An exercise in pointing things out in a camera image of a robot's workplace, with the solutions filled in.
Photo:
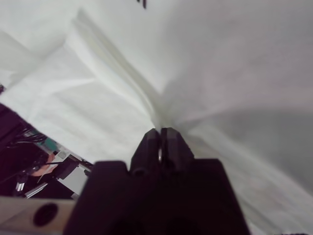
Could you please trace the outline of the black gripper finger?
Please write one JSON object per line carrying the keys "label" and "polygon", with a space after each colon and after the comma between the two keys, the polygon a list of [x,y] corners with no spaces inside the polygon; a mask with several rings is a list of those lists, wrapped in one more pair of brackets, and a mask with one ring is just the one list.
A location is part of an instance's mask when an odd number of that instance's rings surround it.
{"label": "black gripper finger", "polygon": [[131,159],[132,175],[150,175],[159,165],[160,135],[156,129],[148,131]]}
{"label": "black gripper finger", "polygon": [[174,128],[162,128],[160,138],[162,167],[170,172],[186,171],[195,158],[180,132]]}

